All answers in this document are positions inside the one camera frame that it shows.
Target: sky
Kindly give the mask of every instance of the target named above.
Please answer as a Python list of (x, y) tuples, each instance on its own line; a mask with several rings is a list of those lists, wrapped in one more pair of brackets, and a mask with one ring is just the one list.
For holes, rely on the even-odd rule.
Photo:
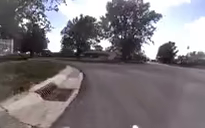
[[(60, 50), (61, 30), (69, 19), (80, 14), (94, 16), (99, 19), (106, 13), (106, 3), (109, 0), (67, 0), (67, 5), (61, 4), (59, 12), (50, 12), (48, 17), (54, 29), (47, 34), (51, 51)], [(179, 53), (191, 51), (205, 52), (205, 0), (144, 0), (150, 2), (151, 10), (163, 15), (156, 24), (152, 39), (154, 44), (143, 45), (143, 50), (150, 58), (155, 58), (158, 48), (168, 41), (176, 42)], [(108, 47), (106, 40), (100, 43)]]

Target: concrete curb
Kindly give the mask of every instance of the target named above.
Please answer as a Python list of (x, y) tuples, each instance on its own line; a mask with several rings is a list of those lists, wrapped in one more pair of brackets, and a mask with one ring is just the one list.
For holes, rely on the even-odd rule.
[[(0, 107), (5, 109), (10, 116), (28, 126), (49, 128), (76, 98), (82, 80), (82, 72), (67, 66), (59, 74), (32, 87), (29, 92), (16, 95), (0, 103)], [(44, 100), (36, 91), (49, 84), (54, 84), (59, 89), (72, 90), (72, 92), (66, 101)]]

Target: asphalt road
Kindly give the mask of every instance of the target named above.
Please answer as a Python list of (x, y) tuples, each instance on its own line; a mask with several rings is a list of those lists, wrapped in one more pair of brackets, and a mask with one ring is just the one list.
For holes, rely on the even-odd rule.
[(52, 128), (205, 128), (205, 70), (72, 64), (85, 80)]

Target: tree trunk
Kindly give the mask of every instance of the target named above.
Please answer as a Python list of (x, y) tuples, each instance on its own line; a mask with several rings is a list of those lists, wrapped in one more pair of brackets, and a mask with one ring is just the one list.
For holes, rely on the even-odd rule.
[(34, 52), (31, 50), (30, 51), (30, 58), (33, 58), (34, 57)]

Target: tree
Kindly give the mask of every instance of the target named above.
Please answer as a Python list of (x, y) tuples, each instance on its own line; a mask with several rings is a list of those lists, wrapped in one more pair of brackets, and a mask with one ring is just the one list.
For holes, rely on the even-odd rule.
[(30, 56), (33, 57), (34, 53), (43, 52), (48, 43), (45, 30), (37, 24), (29, 24), (28, 30), (23, 35), (20, 51), (30, 52)]
[(68, 21), (67, 26), (62, 30), (62, 48), (76, 51), (80, 56), (84, 51), (90, 50), (92, 45), (100, 42), (100, 28), (96, 18), (91, 16), (76, 17)]
[(162, 63), (172, 63), (177, 53), (175, 42), (169, 41), (159, 47), (157, 59)]
[(47, 11), (58, 11), (58, 4), (64, 0), (0, 0), (0, 36), (11, 38), (24, 21), (42, 26), (46, 31), (51, 25), (46, 16)]
[(94, 49), (95, 49), (96, 51), (103, 51), (103, 47), (100, 46), (100, 45), (95, 45), (95, 46), (94, 46)]
[(101, 17), (104, 37), (120, 49), (124, 60), (141, 51), (144, 43), (152, 42), (154, 24), (161, 14), (151, 11), (149, 3), (141, 0), (112, 0), (107, 3), (107, 13)]

